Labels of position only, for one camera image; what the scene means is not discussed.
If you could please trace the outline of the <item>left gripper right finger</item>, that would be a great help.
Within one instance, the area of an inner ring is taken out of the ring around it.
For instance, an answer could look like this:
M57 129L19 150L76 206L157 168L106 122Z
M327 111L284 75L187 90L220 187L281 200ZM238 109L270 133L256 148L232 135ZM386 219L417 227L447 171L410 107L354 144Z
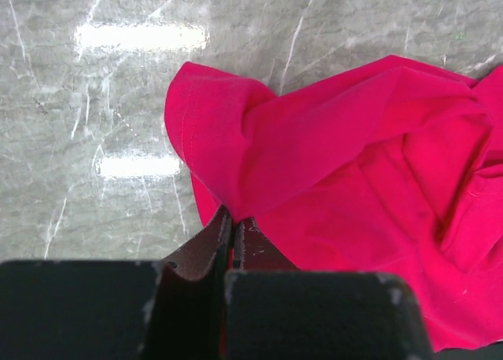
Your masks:
M302 274L245 219L233 245L226 276L226 358L303 357Z

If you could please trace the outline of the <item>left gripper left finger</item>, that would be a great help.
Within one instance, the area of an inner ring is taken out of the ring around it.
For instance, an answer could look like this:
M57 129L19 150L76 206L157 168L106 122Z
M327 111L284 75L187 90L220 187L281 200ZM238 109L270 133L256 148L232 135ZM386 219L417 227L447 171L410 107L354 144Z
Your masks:
M156 359L218 359L232 218L220 207L166 257L155 302Z

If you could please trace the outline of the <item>pink t shirt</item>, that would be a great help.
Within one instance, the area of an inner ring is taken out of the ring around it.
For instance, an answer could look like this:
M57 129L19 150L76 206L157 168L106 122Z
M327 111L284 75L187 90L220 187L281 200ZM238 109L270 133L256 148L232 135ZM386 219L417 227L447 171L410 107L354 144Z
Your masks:
M301 269L397 274L437 351L501 340L501 68L391 55L278 96L187 62L164 119L202 223L225 206Z

